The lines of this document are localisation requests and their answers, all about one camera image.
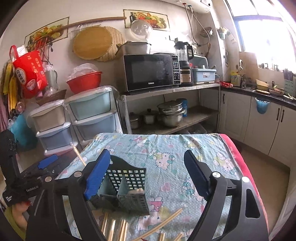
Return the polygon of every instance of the microwave control panel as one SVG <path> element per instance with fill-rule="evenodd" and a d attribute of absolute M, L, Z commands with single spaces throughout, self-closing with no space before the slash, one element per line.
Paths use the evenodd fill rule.
<path fill-rule="evenodd" d="M 181 84 L 180 66 L 179 66 L 179 59 L 177 55 L 172 55 L 172 63 L 173 63 L 174 85 L 180 85 Z"/>

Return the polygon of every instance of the yellow towel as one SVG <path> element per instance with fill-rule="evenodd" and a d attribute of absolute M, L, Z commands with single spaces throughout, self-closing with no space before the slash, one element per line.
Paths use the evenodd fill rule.
<path fill-rule="evenodd" d="M 22 231 L 18 225 L 15 223 L 15 220 L 12 216 L 12 208 L 8 207 L 5 212 L 4 212 L 4 216 L 6 217 L 6 219 L 8 220 L 8 222 L 10 223 L 10 225 L 12 226 L 12 228 L 14 229 L 14 231 L 22 238 L 22 240 L 25 241 L 26 239 L 26 233 L 24 231 Z"/>
<path fill-rule="evenodd" d="M 8 93 L 8 97 L 9 97 L 9 112 L 12 109 L 15 109 L 16 105 L 17 105 L 17 80 L 15 78 L 15 76 L 12 76 L 10 82 L 9 82 L 9 93 Z"/>
<path fill-rule="evenodd" d="M 9 81 L 10 81 L 10 76 L 12 72 L 13 72 L 13 64 L 9 63 L 5 71 L 5 79 L 4 79 L 4 86 L 3 86 L 4 95 L 7 95 L 9 92 Z"/>

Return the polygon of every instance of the microwave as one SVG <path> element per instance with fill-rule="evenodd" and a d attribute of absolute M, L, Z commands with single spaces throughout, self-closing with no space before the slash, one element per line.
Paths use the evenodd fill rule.
<path fill-rule="evenodd" d="M 169 54 L 123 55 L 117 69 L 121 93 L 181 84 L 178 56 Z"/>

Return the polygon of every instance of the fruit painting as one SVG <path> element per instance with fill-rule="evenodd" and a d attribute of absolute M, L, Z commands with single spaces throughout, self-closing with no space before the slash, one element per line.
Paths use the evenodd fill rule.
<path fill-rule="evenodd" d="M 58 40 L 64 39 L 68 37 L 68 29 L 64 29 L 61 31 L 54 31 L 62 26 L 69 24 L 69 17 L 57 20 L 55 22 L 49 23 L 34 32 L 30 33 L 25 37 L 25 46 L 27 50 L 33 51 L 35 49 L 39 49 L 44 45 L 49 44 L 50 42 L 56 42 Z"/>
<path fill-rule="evenodd" d="M 148 11 L 140 11 L 140 10 L 124 9 L 123 15 L 126 17 L 126 20 L 124 21 L 125 28 L 130 28 L 131 23 L 134 20 L 139 19 L 139 20 L 143 20 L 150 23 L 153 29 L 170 31 L 168 16 L 165 14 L 148 12 Z"/>

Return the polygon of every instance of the blender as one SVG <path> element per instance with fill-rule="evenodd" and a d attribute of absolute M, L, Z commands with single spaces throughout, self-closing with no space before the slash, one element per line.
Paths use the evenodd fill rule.
<path fill-rule="evenodd" d="M 175 49 L 179 58 L 181 86 L 192 86 L 193 78 L 191 77 L 191 67 L 189 60 L 193 59 L 193 48 L 188 42 L 176 42 Z"/>

